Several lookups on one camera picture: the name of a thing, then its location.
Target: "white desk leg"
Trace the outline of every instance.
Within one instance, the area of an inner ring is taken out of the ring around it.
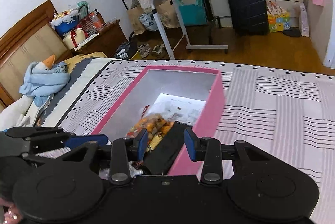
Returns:
[[[167,38],[163,23],[160,19],[160,16],[157,13],[157,9],[153,3],[154,0],[151,0],[151,7],[152,7],[152,13],[153,13],[153,17],[155,18],[158,30],[160,31],[160,36],[162,36],[166,51],[170,57],[170,59],[174,60],[175,56],[173,55],[173,51],[169,42],[169,39]]]
[[[184,21],[183,21],[182,14],[181,14],[180,9],[179,9],[178,2],[177,2],[177,0],[172,0],[172,3],[173,3],[173,7],[175,8],[175,12],[177,13],[177,17],[178,17],[178,20],[179,20],[180,27],[182,28],[183,34],[186,37],[187,46],[190,46],[190,39],[188,38],[187,30],[186,30],[186,27],[185,27],[185,24],[184,24]]]

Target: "white bag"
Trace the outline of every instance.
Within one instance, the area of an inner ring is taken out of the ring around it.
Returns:
[[[300,8],[299,29],[301,35],[304,37],[309,37],[308,17],[304,3],[300,3],[299,8]]]

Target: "striped bedsheet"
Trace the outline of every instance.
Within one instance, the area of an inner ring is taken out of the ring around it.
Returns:
[[[320,190],[311,219],[317,224],[334,223],[333,77],[222,62],[95,59],[54,104],[43,126],[62,126],[77,135],[89,135],[146,65],[219,69],[227,101],[215,137],[225,144],[245,140],[311,176]],[[223,161],[223,172],[225,178],[233,175],[230,161]]]

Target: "wooden headboard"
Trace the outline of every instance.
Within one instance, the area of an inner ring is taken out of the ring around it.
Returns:
[[[71,51],[49,24],[54,11],[53,4],[48,0],[0,38],[0,104],[4,107],[18,99],[17,85],[22,84],[23,68],[29,63],[42,61],[54,52],[58,62],[72,57]],[[11,83],[7,82],[8,77],[13,78]]]

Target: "tote bag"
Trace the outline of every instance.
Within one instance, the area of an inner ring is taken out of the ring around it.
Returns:
[[[199,26],[207,24],[206,11],[203,0],[197,0],[196,4],[184,5],[182,0],[177,0],[179,10],[185,26]]]

